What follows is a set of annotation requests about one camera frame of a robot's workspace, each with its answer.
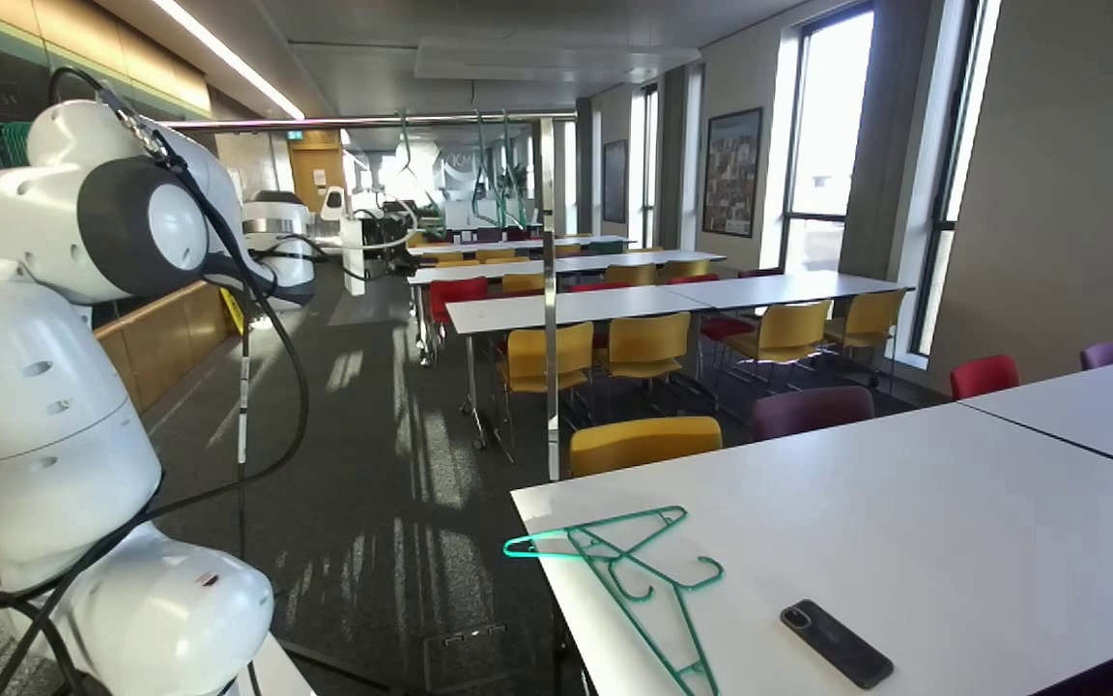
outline picture frame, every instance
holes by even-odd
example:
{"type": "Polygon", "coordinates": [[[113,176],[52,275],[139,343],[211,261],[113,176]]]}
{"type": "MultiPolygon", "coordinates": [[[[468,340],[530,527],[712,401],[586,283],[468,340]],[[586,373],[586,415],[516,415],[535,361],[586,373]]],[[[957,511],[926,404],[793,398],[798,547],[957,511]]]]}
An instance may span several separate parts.
{"type": "Polygon", "coordinates": [[[628,220],[628,140],[602,144],[602,220],[628,220]]]}
{"type": "Polygon", "coordinates": [[[753,236],[761,111],[740,109],[706,118],[703,230],[753,236]]]}

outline fluorescent light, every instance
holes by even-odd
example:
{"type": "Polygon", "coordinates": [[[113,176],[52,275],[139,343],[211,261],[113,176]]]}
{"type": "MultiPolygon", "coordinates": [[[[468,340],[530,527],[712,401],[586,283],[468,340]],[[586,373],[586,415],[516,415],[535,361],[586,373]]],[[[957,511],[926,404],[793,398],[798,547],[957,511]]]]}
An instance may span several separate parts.
{"type": "Polygon", "coordinates": [[[279,91],[266,77],[260,77],[231,47],[222,47],[201,19],[194,19],[176,0],[153,0],[176,28],[201,37],[222,65],[231,65],[242,81],[252,81],[264,98],[269,98],[291,118],[305,118],[284,91],[279,91]]]}

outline floor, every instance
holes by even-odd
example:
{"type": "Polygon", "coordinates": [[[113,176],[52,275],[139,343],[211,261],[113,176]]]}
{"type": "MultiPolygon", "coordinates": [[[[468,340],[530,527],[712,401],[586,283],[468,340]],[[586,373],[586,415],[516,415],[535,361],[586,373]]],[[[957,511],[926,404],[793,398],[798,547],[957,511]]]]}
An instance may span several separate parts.
{"type": "MultiPolygon", "coordinates": [[[[530,562],[499,544],[523,535],[508,491],[544,482],[542,401],[516,401],[508,457],[481,446],[468,415],[461,340],[429,368],[408,361],[407,283],[374,269],[367,296],[345,291],[341,268],[322,268],[315,300],[284,315],[309,415],[269,327],[252,332],[246,468],[235,468],[240,353],[216,357],[172,401],[148,415],[166,462],[163,506],[269,468],[252,482],[157,527],[181,541],[229,547],[273,584],[273,636],[315,691],[434,691],[434,696],[564,696],[581,691],[574,662],[555,662],[555,608],[530,562]]],[[[496,398],[492,349],[480,349],[480,388],[496,398]]],[[[778,373],[706,349],[698,373],[726,439],[744,439],[744,404],[778,373]]],[[[794,368],[794,388],[861,381],[859,371],[794,368]]],[[[582,389],[582,417],[628,417],[620,388],[582,389]]],[[[883,388],[881,410],[926,393],[883,388]]]]}

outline office room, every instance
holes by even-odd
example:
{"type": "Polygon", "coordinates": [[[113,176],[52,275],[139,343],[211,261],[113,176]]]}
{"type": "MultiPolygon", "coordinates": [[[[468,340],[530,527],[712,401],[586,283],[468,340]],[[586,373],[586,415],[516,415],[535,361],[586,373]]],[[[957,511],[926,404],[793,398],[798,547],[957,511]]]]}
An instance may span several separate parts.
{"type": "Polygon", "coordinates": [[[861,687],[1113,691],[1113,0],[0,0],[0,691],[861,687]]]}

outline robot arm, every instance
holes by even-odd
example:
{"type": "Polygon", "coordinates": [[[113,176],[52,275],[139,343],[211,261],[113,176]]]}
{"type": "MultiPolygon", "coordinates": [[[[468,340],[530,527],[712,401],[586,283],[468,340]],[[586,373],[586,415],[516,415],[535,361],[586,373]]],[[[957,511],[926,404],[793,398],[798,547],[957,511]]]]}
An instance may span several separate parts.
{"type": "Polygon", "coordinates": [[[300,296],[242,256],[216,158],[153,135],[166,158],[74,101],[33,118],[29,167],[0,169],[0,591],[52,608],[74,663],[116,696],[221,691],[266,636],[273,595],[235,558],[139,523],[163,468],[74,306],[208,269],[231,283],[229,268],[300,296]]]}

